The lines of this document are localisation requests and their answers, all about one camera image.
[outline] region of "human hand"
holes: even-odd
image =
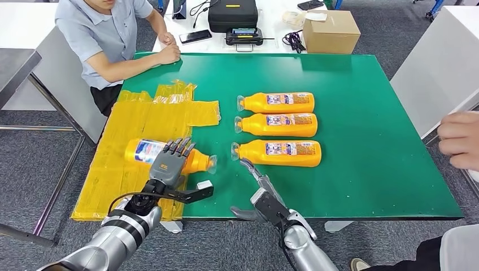
[[[180,60],[180,49],[176,44],[166,46],[159,53],[156,53],[157,64],[171,64]]]
[[[176,44],[175,37],[170,32],[158,34],[158,38],[165,45]]]
[[[458,112],[445,116],[437,134],[439,149],[452,155],[450,162],[460,169],[479,171],[479,112]]]

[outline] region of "white paper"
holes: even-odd
[[[306,13],[306,19],[312,20],[312,21],[326,21],[327,17],[328,17],[328,14],[326,13],[313,13],[313,12]]]

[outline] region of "smartphone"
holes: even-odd
[[[301,10],[312,10],[313,8],[322,7],[324,5],[323,2],[319,0],[312,0],[304,3],[298,4],[299,9]]]
[[[187,33],[187,34],[181,34],[180,35],[180,41],[181,43],[185,44],[185,43],[189,43],[189,42],[193,42],[193,41],[200,41],[200,40],[204,40],[206,38],[211,38],[211,33],[208,29],[206,30],[201,30],[201,31],[197,31],[197,32],[191,32],[191,33]]]

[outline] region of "yellow plastic sheet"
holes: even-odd
[[[117,196],[141,191],[149,178],[149,165],[124,160],[133,138],[166,142],[191,135],[192,126],[217,125],[218,101],[193,101],[193,84],[175,81],[159,85],[153,99],[147,92],[122,91],[105,126],[90,171],[71,218],[79,221],[103,219]],[[181,218],[183,204],[161,199],[162,220]]]

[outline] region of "yellow bottle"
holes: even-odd
[[[312,113],[235,117],[234,131],[249,132],[255,136],[312,137],[317,131],[317,118]]]
[[[165,145],[166,143],[160,141],[132,139],[128,142],[127,149],[125,150],[125,160],[152,164]],[[194,148],[191,150],[182,172],[207,171],[215,174],[216,161],[216,155],[208,156]]]
[[[314,96],[308,92],[256,93],[253,96],[238,96],[238,111],[255,113],[313,113]]]
[[[231,144],[231,158],[246,158],[253,164],[315,167],[321,161],[321,146],[311,140],[253,140]]]

